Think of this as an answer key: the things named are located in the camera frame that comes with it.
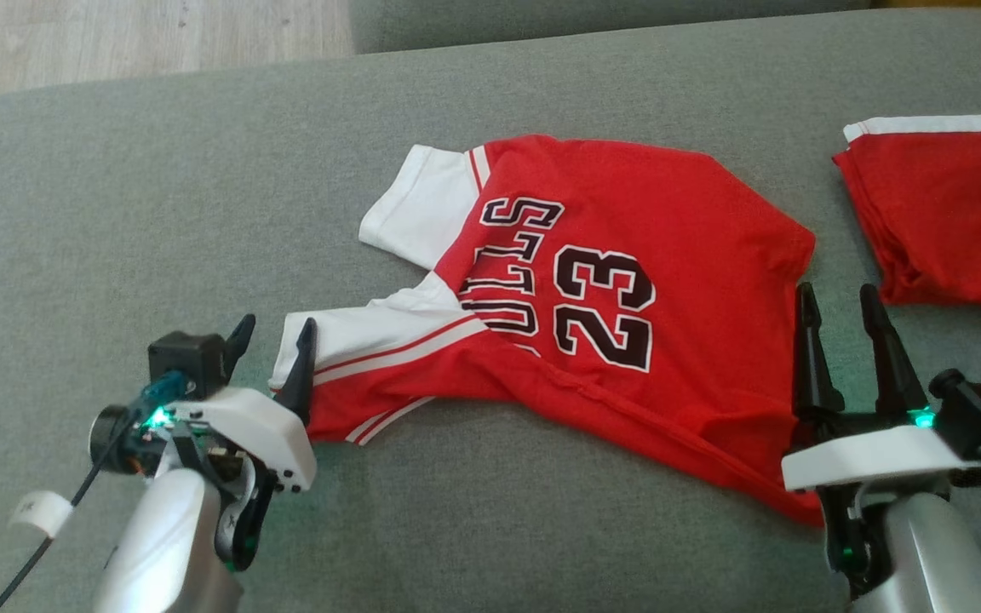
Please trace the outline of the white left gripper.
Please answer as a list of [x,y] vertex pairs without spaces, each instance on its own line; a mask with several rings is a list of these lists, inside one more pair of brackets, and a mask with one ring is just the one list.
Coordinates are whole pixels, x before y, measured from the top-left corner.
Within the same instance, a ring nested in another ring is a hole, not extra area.
[[[222,345],[222,376],[233,376],[256,326],[249,313]],[[262,520],[277,493],[310,488],[316,459],[310,426],[317,356],[317,323],[307,318],[295,339],[295,361],[276,400],[226,387],[204,400],[172,392],[143,392],[128,406],[99,412],[89,432],[94,469],[160,478],[192,476],[215,493],[215,527],[204,529],[215,555],[233,571],[247,570],[260,546]]]

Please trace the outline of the red shorts with white stripe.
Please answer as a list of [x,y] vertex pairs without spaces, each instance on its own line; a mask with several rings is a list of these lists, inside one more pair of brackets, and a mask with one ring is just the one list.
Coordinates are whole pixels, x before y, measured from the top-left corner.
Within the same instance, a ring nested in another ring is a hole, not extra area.
[[869,117],[842,136],[882,301],[981,307],[981,115]]

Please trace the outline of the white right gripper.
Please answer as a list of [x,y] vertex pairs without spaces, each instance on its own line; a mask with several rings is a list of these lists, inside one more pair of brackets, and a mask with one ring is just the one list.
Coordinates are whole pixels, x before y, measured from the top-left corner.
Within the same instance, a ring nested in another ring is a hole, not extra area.
[[[875,413],[914,418],[929,409],[874,284],[859,290],[862,323],[872,342]],[[795,415],[840,414],[823,350],[820,307],[812,284],[795,291]],[[981,552],[950,503],[949,471],[977,468],[929,427],[904,424],[815,444],[783,458],[788,491],[813,491],[823,509],[826,556],[852,599],[977,599]]]

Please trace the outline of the large grey sofa seat cushion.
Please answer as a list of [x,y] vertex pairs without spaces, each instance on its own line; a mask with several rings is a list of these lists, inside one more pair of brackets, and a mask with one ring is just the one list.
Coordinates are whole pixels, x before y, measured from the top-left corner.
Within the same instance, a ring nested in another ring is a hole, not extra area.
[[[359,243],[413,144],[631,140],[706,152],[817,237],[830,371],[875,401],[876,279],[832,157],[865,117],[981,113],[981,10],[817,13],[363,54],[0,96],[0,592],[87,434],[175,329],[362,306],[423,272]],[[436,401],[278,496],[241,613],[837,613],[822,538],[510,404]]]

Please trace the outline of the small grey sofa cushion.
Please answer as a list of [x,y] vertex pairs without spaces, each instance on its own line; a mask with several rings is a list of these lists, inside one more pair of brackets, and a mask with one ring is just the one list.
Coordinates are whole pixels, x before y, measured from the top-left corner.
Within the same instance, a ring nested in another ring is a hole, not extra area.
[[873,0],[349,0],[358,54],[865,10]]

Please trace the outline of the red white number 23 jersey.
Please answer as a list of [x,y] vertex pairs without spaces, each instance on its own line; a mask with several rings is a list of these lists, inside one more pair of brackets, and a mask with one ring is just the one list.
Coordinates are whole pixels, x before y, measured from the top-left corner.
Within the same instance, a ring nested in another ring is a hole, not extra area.
[[359,241],[425,269],[317,327],[308,436],[366,444],[436,398],[522,404],[820,526],[788,491],[795,286],[815,239],[703,152],[523,135],[414,145]]

